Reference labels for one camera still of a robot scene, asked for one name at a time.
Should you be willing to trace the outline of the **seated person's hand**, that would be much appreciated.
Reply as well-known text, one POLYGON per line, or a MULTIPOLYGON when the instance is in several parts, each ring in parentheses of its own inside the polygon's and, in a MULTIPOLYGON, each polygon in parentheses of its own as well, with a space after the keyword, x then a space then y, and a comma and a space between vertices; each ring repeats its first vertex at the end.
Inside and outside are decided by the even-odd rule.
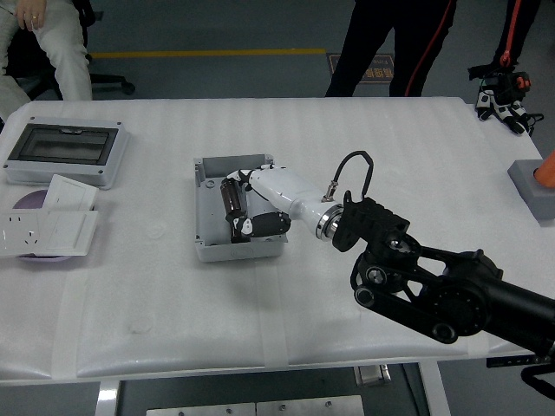
POLYGON ((44 25, 46 0, 18 0, 14 16, 21 29, 32 31, 41 29, 44 25))

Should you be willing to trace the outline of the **standing person's left gloved hand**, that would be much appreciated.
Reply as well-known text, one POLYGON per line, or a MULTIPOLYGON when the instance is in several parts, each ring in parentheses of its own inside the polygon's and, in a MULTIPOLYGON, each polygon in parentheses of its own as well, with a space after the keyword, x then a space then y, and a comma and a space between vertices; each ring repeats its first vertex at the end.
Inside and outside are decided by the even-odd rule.
POLYGON ((475 112, 481 121, 496 118, 514 134, 533 134, 534 125, 544 119, 543 114, 529 114, 522 101, 532 83, 527 72, 515 72, 513 67, 497 64, 471 67, 469 80, 479 79, 475 112))

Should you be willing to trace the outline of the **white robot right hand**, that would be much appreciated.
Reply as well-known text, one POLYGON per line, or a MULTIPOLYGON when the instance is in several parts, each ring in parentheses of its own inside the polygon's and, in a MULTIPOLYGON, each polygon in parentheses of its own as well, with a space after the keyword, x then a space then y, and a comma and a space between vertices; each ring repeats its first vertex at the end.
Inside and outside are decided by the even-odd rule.
POLYGON ((273 164, 237 170, 226 176, 245 183, 291 220, 305 223, 322 241, 333 238, 343 214, 343 205, 291 169, 273 164))

